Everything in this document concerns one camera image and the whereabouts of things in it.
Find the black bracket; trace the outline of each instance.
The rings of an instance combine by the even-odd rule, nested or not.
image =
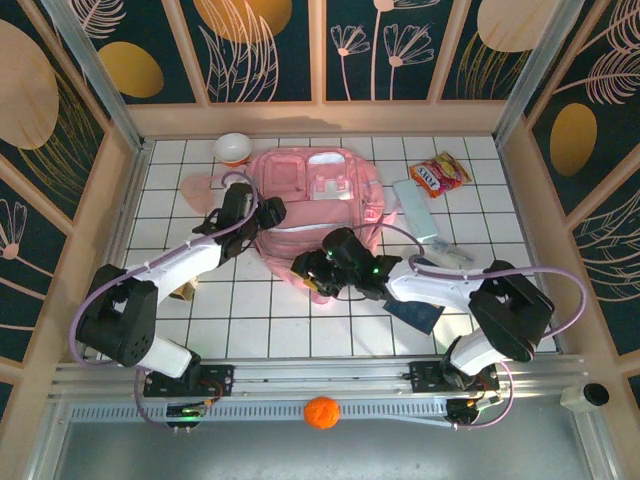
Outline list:
[[[409,373],[402,376],[411,381],[413,393],[468,392],[500,390],[500,382],[494,365],[483,368],[473,382],[464,390],[448,383],[442,373],[440,360],[427,360],[409,363]]]
[[[233,388],[234,369],[233,365],[201,365],[199,378],[192,389],[166,375],[152,372],[144,384],[143,395],[147,398],[228,397]]]

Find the candy package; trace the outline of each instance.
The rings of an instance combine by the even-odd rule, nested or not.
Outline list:
[[[471,177],[460,163],[448,153],[409,167],[411,178],[418,182],[431,198],[464,185]]]

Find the white tiled floor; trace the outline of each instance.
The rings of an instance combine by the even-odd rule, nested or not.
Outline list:
[[[132,231],[126,264],[140,264],[186,238],[202,218],[184,201],[179,182],[194,173],[228,170],[214,164],[214,140],[157,142]],[[469,185],[425,201],[440,236],[456,242],[488,266],[500,258],[531,264],[498,154],[489,137],[314,137],[254,139],[254,154],[278,146],[342,146],[373,160],[389,202],[391,185],[408,178],[408,166],[447,151],[473,177]],[[214,189],[219,205],[224,192]],[[400,215],[396,225],[406,227]],[[383,233],[380,252],[408,256],[414,247],[393,231]],[[448,308],[426,336],[372,301],[316,305],[273,277],[255,249],[200,276],[192,303],[174,299],[158,309],[157,332],[203,358],[286,358],[442,354],[459,334],[477,328],[468,315]],[[355,290],[346,299],[361,297]],[[544,341],[539,351],[554,351]]]

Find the orange toy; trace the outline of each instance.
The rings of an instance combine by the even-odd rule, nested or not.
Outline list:
[[[304,407],[304,419],[314,428],[331,428],[340,419],[340,405],[331,398],[314,398]]]

